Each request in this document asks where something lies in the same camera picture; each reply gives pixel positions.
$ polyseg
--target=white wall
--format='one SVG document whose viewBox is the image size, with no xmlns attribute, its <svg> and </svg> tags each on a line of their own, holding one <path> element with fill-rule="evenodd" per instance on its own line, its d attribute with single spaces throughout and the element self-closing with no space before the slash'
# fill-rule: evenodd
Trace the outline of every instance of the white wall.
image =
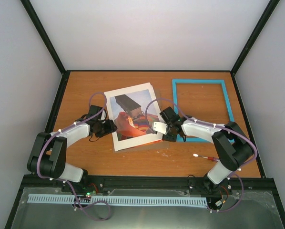
<svg viewBox="0 0 285 229">
<path fill-rule="evenodd" d="M 266 175 L 285 208 L 285 0 L 236 74 Z"/>
<path fill-rule="evenodd" d="M 230 70 L 269 0 L 32 0 L 66 69 Z"/>
<path fill-rule="evenodd" d="M 61 74 L 21 2 L 0 0 L 0 228 L 35 136 L 45 128 Z"/>
</svg>

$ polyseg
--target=wooden tabletop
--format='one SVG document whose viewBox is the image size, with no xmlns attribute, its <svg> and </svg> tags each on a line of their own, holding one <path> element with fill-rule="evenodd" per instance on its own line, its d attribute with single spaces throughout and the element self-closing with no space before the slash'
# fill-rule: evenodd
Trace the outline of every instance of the wooden tabletop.
<svg viewBox="0 0 285 229">
<path fill-rule="evenodd" d="M 71 72 L 54 130 L 69 126 L 88 112 L 88 102 L 94 92 L 106 92 L 150 82 L 160 97 L 173 99 L 172 79 L 224 80 L 235 121 L 247 135 L 244 119 L 230 73 L 209 72 Z M 178 104 L 183 111 L 198 119 L 226 124 L 228 112 L 219 84 L 178 84 Z M 101 95 L 92 104 L 103 106 Z M 171 106 L 162 102 L 161 108 Z M 133 152 L 114 152 L 112 135 L 97 142 L 82 139 L 67 150 L 66 161 L 88 170 L 90 175 L 118 176 L 171 176 L 189 174 L 204 176 L 214 162 L 193 157 L 193 154 L 217 156 L 211 143 L 170 143 L 169 148 Z M 238 172 L 242 177 L 260 177 L 257 163 L 253 162 Z"/>
</svg>

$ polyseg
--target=blue frame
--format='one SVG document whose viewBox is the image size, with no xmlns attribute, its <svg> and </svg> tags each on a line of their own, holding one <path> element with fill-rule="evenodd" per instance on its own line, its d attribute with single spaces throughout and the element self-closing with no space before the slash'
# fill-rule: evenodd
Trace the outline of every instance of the blue frame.
<svg viewBox="0 0 285 229">
<path fill-rule="evenodd" d="M 177 104 L 177 93 L 176 93 L 176 84 L 177 83 L 210 83 L 210 84 L 220 84 L 222 86 L 223 90 L 223 95 L 228 111 L 228 116 L 229 120 L 234 122 L 234 115 L 232 112 L 232 107 L 230 106 L 229 98 L 228 98 L 228 93 L 227 89 L 225 86 L 224 80 L 190 80 L 190 79 L 185 79 L 185 80 L 179 80 L 179 79 L 174 79 L 172 80 L 172 90 L 173 90 L 173 102 Z M 174 106 L 174 111 L 178 114 L 177 108 Z M 177 142 L 183 142 L 183 139 L 178 135 L 177 136 Z M 201 138 L 187 138 L 186 142 L 208 142 L 204 139 Z"/>
</svg>

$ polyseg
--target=purple cable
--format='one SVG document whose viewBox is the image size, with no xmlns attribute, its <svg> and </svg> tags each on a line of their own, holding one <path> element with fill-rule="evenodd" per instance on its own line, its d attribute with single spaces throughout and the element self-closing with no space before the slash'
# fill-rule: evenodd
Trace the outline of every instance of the purple cable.
<svg viewBox="0 0 285 229">
<path fill-rule="evenodd" d="M 151 102 L 149 102 L 149 104 L 148 104 L 147 107 L 146 107 L 146 112 L 145 112 L 147 123 L 149 123 L 149 121 L 148 121 L 148 119 L 147 119 L 147 115 L 148 115 L 147 111 L 148 111 L 149 106 L 150 106 L 152 103 L 154 103 L 155 101 L 159 101 L 159 100 L 163 100 L 163 101 L 167 101 L 167 102 L 172 103 L 172 104 L 178 109 L 178 111 L 179 111 L 186 119 L 188 119 L 188 120 L 190 120 L 190 121 L 192 121 L 192 122 L 196 122 L 197 124 L 201 124 L 201 125 L 208 126 L 208 127 L 214 127 L 214 124 L 213 124 L 213 123 L 208 123 L 208 122 L 204 122 L 204 121 L 200 121 L 200 120 L 196 120 L 196 121 L 195 121 L 194 118 L 189 118 L 187 115 L 184 114 L 184 112 L 181 110 L 181 108 L 180 108 L 178 105 L 176 105 L 176 104 L 175 104 L 173 101 L 171 101 L 170 99 L 164 99 L 164 98 L 154 99 L 154 100 L 152 100 Z M 230 132 L 230 133 L 232 133 L 232 134 L 238 136 L 239 138 L 241 138 L 241 139 L 243 139 L 244 141 L 246 141 L 246 142 L 250 145 L 250 147 L 253 149 L 253 151 L 254 151 L 254 156 L 253 156 L 250 160 L 248 160 L 248 161 L 246 161 L 245 163 L 243 163 L 240 167 L 251 163 L 252 161 L 254 161 L 254 160 L 257 158 L 257 155 L 258 155 L 257 148 L 254 146 L 254 144 L 253 144 L 247 137 L 245 137 L 245 136 L 239 134 L 238 132 L 236 132 L 236 131 L 234 131 L 234 130 L 230 130 L 230 129 L 224 127 L 224 126 L 221 126 L 221 125 L 216 125 L 215 127 L 216 127 L 216 128 L 219 128 L 219 129 L 222 129 L 222 130 L 225 130 L 225 131 L 228 131 L 228 132 Z"/>
<path fill-rule="evenodd" d="M 234 209 L 235 207 L 237 207 L 240 204 L 240 201 L 242 200 L 243 193 L 244 193 L 244 186 L 243 186 L 243 182 L 242 182 L 241 178 L 239 177 L 239 175 L 236 174 L 236 173 L 234 175 L 238 177 L 238 179 L 240 181 L 240 184 L 241 184 L 241 191 L 242 191 L 242 193 L 241 193 L 241 196 L 240 196 L 239 200 L 232 207 L 230 207 L 228 209 L 220 210 L 220 211 L 215 211 L 214 210 L 214 212 L 228 212 L 228 211 Z"/>
<path fill-rule="evenodd" d="M 89 100 L 89 107 L 91 106 L 90 104 L 91 104 L 92 98 L 93 98 L 95 95 L 97 95 L 97 94 L 102 94 L 102 95 L 104 96 L 105 102 L 104 102 L 104 105 L 103 105 L 102 109 L 101 109 L 97 114 L 91 116 L 90 118 L 88 118 L 88 119 L 86 119 L 86 120 L 84 120 L 84 121 L 82 121 L 82 122 L 78 122 L 76 125 L 81 125 L 81 124 L 83 124 L 83 123 L 85 123 L 85 122 L 91 120 L 92 118 L 96 117 L 97 115 L 99 115 L 99 114 L 101 114 L 101 113 L 103 112 L 104 108 L 106 107 L 106 102 L 107 102 L 107 98 L 106 98 L 106 96 L 105 96 L 105 94 L 104 94 L 103 92 L 96 92 L 96 93 L 94 93 L 94 94 L 91 95 L 90 100 Z M 75 127 L 76 125 L 75 125 L 75 124 L 72 124 L 72 125 L 70 125 L 70 126 L 64 128 L 64 129 L 62 129 L 62 130 L 61 130 L 61 133 L 64 132 L 64 131 L 67 131 L 67 130 L 73 128 L 73 127 Z M 43 148 L 42 148 L 42 150 L 41 150 L 41 152 L 40 152 L 40 155 L 39 155 L 39 158 L 38 158 L 38 162 L 37 162 L 37 174 L 38 174 L 38 176 L 39 176 L 40 178 L 50 178 L 50 177 L 45 177 L 45 176 L 43 176 L 43 175 L 40 173 L 40 163 L 41 163 L 41 159 L 42 159 L 42 157 L 43 157 L 43 154 L 44 154 L 46 148 L 48 147 L 49 143 L 50 143 L 57 135 L 59 135 L 59 134 L 60 134 L 60 132 L 56 132 L 55 134 L 53 134 L 53 135 L 47 140 L 47 142 L 44 144 L 44 146 L 43 146 Z M 82 205 L 80 204 L 79 199 L 78 199 L 78 197 L 77 197 L 77 194 L 76 194 L 75 189 L 74 189 L 74 187 L 72 186 L 72 184 L 71 184 L 68 180 L 66 180 L 66 183 L 71 187 L 71 190 L 72 190 L 72 192 L 73 192 L 73 194 L 74 194 L 74 196 L 75 196 L 75 198 L 76 198 L 76 201 L 78 202 L 78 205 L 80 206 L 80 209 L 84 212 L 84 214 L 85 214 L 87 217 L 89 217 L 89 218 L 91 218 L 92 220 L 95 220 L 95 221 L 105 221 L 105 220 L 107 220 L 107 219 L 111 216 L 111 214 L 112 214 L 112 213 L 111 213 L 111 207 L 110 207 L 110 205 L 109 205 L 107 202 L 105 202 L 105 201 L 97 201 L 97 202 L 95 202 L 95 203 L 90 204 L 89 206 L 91 207 L 91 206 L 93 206 L 93 205 L 95 205 L 95 204 L 97 204 L 97 203 L 104 203 L 104 204 L 106 204 L 106 205 L 108 206 L 108 208 L 109 208 L 109 214 L 108 214 L 108 216 L 107 216 L 106 218 L 104 218 L 104 219 L 96 219 L 96 218 L 90 216 L 90 215 L 84 210 L 84 207 L 82 207 Z"/>
</svg>

